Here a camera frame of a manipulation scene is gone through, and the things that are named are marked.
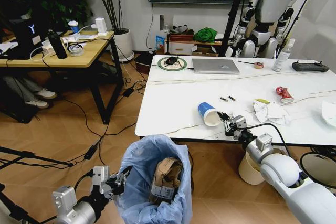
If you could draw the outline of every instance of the person's leg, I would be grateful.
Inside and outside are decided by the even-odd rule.
[[[3,76],[3,80],[7,83],[10,89],[17,93],[27,105],[36,106],[40,109],[49,107],[45,101],[38,100],[34,94],[23,84],[19,79],[13,76]]]
[[[20,82],[25,85],[34,95],[37,95],[43,99],[50,100],[57,96],[55,92],[49,91],[39,86],[28,75],[21,77]]]
[[[15,93],[17,93],[24,101],[34,101],[34,94],[27,89],[19,80],[13,76],[3,76],[3,80]]]

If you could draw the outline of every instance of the silver laptop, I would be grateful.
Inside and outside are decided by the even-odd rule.
[[[239,74],[236,64],[229,59],[193,59],[195,73]]]

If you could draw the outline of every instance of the logo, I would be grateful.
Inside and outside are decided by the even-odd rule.
[[[28,26],[32,31],[33,34],[35,34],[35,31],[34,31],[34,24],[32,24],[32,26]]]

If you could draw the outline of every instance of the white table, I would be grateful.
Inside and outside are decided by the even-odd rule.
[[[154,56],[152,65],[165,56]],[[192,67],[192,57],[180,56],[188,67]],[[180,141],[233,142],[225,136],[222,124],[206,126],[198,113],[201,102],[208,102],[216,109],[228,114],[233,111],[247,111],[253,116],[251,125],[259,124],[254,114],[253,100],[277,101],[290,114],[289,125],[278,125],[289,145],[329,145],[336,146],[336,128],[329,126],[321,117],[323,100],[336,102],[336,74],[332,71],[296,72],[291,64],[297,60],[287,60],[281,72],[274,72],[273,59],[233,58],[240,74],[200,74],[193,70],[166,71],[152,66],[141,104],[135,133],[137,136],[165,134],[170,138],[183,138]],[[265,64],[263,69],[238,62],[258,62]],[[288,88],[294,97],[293,103],[283,104],[275,89]],[[225,102],[220,97],[232,96],[236,102]],[[271,126],[251,130],[255,135],[264,132],[273,137],[275,144],[281,143],[277,132]]]

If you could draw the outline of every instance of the crumpled tissue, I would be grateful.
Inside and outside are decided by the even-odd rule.
[[[275,102],[265,104],[255,100],[253,101],[253,107],[256,112],[256,117],[261,123],[270,120],[271,122],[285,125],[291,121],[288,112]]]

